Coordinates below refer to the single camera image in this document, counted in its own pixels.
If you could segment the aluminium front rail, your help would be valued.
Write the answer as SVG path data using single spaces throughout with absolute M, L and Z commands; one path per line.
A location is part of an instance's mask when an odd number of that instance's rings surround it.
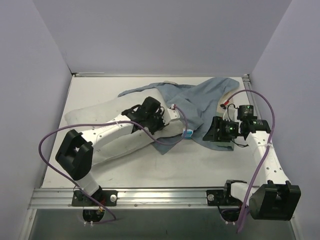
M 105 188 L 116 190 L 116 206 L 107 206 L 110 210 L 124 209 L 204 209 L 207 204 L 206 191 L 222 187 L 196 188 Z M 72 206 L 73 188 L 39 188 L 33 191 L 30 209 L 89 209 L 98 206 Z M 237 208 L 238 206 L 220 206 Z

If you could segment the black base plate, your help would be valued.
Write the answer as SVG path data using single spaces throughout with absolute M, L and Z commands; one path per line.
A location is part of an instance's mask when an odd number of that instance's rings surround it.
M 98 189 L 91 197 L 106 207 L 113 207 L 117 205 L 118 191 L 114 189 Z M 80 190 L 75 190 L 73 192 L 71 205 L 73 207 L 98 206 L 94 201 L 85 196 Z
M 244 200 L 244 196 L 241 196 L 240 199 L 238 199 L 231 195 L 232 187 L 236 187 L 235 184 L 247 185 L 247 182 L 229 179 L 225 182 L 223 188 L 208 189 L 206 191 L 207 205 L 216 207 L 240 207 L 243 203 L 242 200 Z

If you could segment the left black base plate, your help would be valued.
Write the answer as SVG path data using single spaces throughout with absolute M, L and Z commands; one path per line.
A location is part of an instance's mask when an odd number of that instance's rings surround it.
M 118 191 L 114 189 L 98 189 L 91 197 L 106 207 L 113 207 L 117 205 Z M 94 201 L 85 196 L 80 190 L 75 190 L 73 192 L 71 205 L 73 207 L 98 206 Z

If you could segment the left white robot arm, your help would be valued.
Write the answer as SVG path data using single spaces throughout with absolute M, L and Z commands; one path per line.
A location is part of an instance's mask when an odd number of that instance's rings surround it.
M 66 133 L 55 160 L 84 191 L 83 200 L 88 205 L 95 206 L 101 201 L 101 187 L 91 174 L 94 152 L 141 129 L 153 135 L 166 126 L 164 114 L 161 103 L 149 96 L 142 104 L 122 111 L 107 126 L 82 132 L 71 129 Z

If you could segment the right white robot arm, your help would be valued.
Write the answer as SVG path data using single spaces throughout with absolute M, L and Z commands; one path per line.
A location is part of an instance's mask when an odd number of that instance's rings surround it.
M 242 137 L 252 151 L 257 164 L 253 175 L 260 182 L 253 187 L 243 180 L 227 180 L 220 193 L 206 192 L 208 205 L 217 206 L 226 221 L 237 221 L 241 209 L 255 220 L 289 221 L 293 217 L 301 190 L 284 173 L 270 136 L 268 122 L 254 115 L 252 105 L 237 108 L 237 121 L 213 117 L 203 141 L 229 143 Z

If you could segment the aluminium back rail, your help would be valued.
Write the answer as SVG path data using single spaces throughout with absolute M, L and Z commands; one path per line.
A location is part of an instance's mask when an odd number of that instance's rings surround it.
M 74 72 L 73 75 L 78 78 L 94 78 L 94 77 L 103 77 L 104 72 Z

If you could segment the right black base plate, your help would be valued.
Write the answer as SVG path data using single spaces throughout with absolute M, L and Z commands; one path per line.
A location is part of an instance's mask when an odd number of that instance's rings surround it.
M 244 196 L 241 196 L 240 199 L 238 199 L 231 195 L 232 187 L 236 187 L 235 184 L 247 185 L 247 182 L 229 179 L 225 182 L 223 188 L 208 189 L 206 191 L 207 205 L 216 207 L 240 207 L 243 203 L 242 200 L 244 200 Z

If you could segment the blue pillowcase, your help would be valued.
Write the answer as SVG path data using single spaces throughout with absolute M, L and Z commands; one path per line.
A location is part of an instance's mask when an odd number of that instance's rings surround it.
M 157 89 L 168 107 L 176 104 L 186 115 L 188 128 L 193 130 L 191 139 L 194 142 L 215 151 L 233 151 L 233 144 L 217 146 L 213 142 L 203 141 L 203 137 L 217 114 L 220 99 L 239 86 L 240 83 L 232 78 L 213 77 L 198 85 L 156 82 L 123 91 L 118 96 Z

